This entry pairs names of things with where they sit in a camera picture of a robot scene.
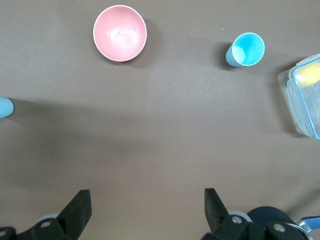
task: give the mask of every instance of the light blue object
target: light blue object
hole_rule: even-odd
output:
[[[10,116],[14,111],[14,104],[9,98],[0,96],[0,119]]]
[[[265,54],[265,43],[256,33],[246,32],[238,36],[226,52],[225,58],[233,67],[257,64]]]
[[[318,141],[320,141],[319,67],[318,54],[304,59],[278,76],[297,131]]]
[[[299,224],[307,232],[320,229],[320,216],[306,216],[301,218],[301,223]]]

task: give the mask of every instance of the yellow food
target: yellow food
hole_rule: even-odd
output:
[[[309,87],[320,81],[320,61],[315,61],[295,71],[295,78],[301,88]]]

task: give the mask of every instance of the blue container lid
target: blue container lid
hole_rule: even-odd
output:
[[[297,63],[289,71],[287,96],[297,124],[320,141],[320,54]]]

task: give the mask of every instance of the cup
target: cup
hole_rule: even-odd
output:
[[[0,119],[10,116],[13,111],[13,102],[9,98],[0,96]]]
[[[233,67],[257,64],[265,54],[265,43],[256,33],[246,32],[238,36],[226,52],[225,58]]]

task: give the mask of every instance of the plastic cup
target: plastic cup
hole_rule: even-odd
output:
[[[0,96],[0,119],[10,116],[14,112],[14,104],[9,98]]]
[[[226,52],[225,58],[233,67],[257,64],[265,54],[265,43],[256,33],[246,32],[238,36]]]

